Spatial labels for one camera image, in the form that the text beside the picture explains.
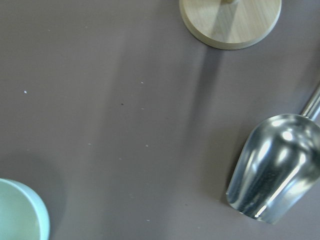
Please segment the metal scoop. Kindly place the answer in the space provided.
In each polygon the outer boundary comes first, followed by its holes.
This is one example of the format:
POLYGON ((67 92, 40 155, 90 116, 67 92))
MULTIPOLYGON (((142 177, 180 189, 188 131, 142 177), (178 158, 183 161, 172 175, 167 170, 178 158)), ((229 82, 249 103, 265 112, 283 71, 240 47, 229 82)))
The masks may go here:
POLYGON ((279 114, 250 133, 226 191, 228 204, 275 224, 320 178, 320 91, 300 114, 279 114))

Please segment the light green bowl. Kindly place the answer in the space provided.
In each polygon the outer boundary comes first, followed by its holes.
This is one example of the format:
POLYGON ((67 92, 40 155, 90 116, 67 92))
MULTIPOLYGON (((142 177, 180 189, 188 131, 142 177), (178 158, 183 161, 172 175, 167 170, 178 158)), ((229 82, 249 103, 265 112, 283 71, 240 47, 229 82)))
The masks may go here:
POLYGON ((0 238, 2 240, 48 240, 50 217, 41 197, 27 185, 0 180, 0 238))

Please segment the wooden mug tree stand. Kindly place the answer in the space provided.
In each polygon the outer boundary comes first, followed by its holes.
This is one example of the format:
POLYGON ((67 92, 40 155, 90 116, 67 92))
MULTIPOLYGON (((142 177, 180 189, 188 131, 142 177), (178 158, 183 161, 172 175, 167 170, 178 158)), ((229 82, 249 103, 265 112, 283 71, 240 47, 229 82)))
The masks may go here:
POLYGON ((179 1, 189 32, 222 50, 244 49, 263 40, 277 24, 281 9, 281 0, 179 1))

